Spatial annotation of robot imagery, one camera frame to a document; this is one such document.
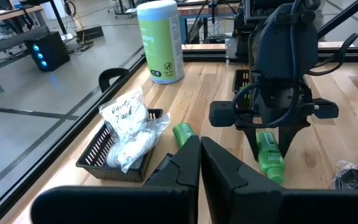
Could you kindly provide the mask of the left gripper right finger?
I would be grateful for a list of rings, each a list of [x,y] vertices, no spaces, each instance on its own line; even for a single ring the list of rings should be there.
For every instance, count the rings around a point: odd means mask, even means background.
[[[213,223],[278,223],[283,187],[209,137],[201,138],[201,173]]]

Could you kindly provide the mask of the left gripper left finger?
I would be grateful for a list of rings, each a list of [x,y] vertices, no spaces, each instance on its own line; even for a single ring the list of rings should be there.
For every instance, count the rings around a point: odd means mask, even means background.
[[[160,163],[145,187],[158,187],[161,196],[149,198],[143,222],[197,223],[200,186],[201,142],[191,136],[170,159]]]

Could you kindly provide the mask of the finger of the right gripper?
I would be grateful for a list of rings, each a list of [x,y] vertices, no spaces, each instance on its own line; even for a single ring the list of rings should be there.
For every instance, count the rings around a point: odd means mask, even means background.
[[[299,123],[297,125],[280,126],[278,128],[278,147],[283,157],[286,156],[296,134],[303,128],[307,128],[309,126],[309,123]]]
[[[249,142],[250,145],[250,149],[252,151],[254,160],[257,161],[258,159],[258,155],[259,155],[259,147],[257,144],[257,135],[256,135],[256,129],[255,128],[246,128],[244,130],[244,134],[247,137],[247,140]]]

